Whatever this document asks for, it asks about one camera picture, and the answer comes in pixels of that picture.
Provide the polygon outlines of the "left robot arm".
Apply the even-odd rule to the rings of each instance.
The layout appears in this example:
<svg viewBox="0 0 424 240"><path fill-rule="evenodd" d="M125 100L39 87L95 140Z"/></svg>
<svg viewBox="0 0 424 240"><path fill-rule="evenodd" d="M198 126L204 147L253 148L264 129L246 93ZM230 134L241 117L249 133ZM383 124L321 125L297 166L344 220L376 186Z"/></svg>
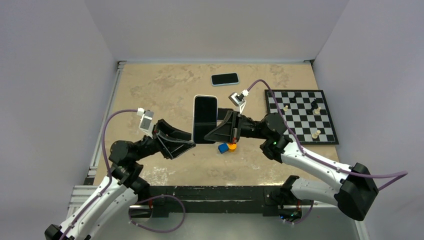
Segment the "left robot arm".
<svg viewBox="0 0 424 240"><path fill-rule="evenodd" d="M189 132L170 126L163 119L155 124L141 120L145 136L136 142L117 140L110 147L110 172L83 205L60 225L44 232L48 240L94 240L115 215L131 204L150 205L150 184L139 175L138 161L156 153L173 160L195 147Z"/></svg>

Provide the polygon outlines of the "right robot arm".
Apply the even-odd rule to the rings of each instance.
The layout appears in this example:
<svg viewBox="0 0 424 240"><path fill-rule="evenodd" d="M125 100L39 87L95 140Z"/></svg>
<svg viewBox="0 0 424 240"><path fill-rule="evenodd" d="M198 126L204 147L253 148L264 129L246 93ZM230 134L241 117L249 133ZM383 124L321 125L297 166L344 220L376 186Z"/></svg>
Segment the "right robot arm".
<svg viewBox="0 0 424 240"><path fill-rule="evenodd" d="M241 137L263 139L259 146L270 160L291 165L321 180L301 183L298 178L281 189L288 204L296 200L317 200L338 207L347 217L363 221L379 194L369 169L356 163L351 166L325 158L293 141L278 113L268 113L256 121L237 111L228 111L224 120L205 135L207 141L237 143Z"/></svg>

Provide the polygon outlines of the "black phone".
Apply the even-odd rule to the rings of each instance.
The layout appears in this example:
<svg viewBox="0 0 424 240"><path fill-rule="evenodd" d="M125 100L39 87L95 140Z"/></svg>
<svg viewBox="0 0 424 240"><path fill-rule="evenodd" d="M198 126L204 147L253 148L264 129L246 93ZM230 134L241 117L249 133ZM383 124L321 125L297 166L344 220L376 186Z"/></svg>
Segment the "black phone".
<svg viewBox="0 0 424 240"><path fill-rule="evenodd" d="M196 95L193 104L192 140L196 144L214 144L205 136L217 126L218 99L211 95Z"/></svg>

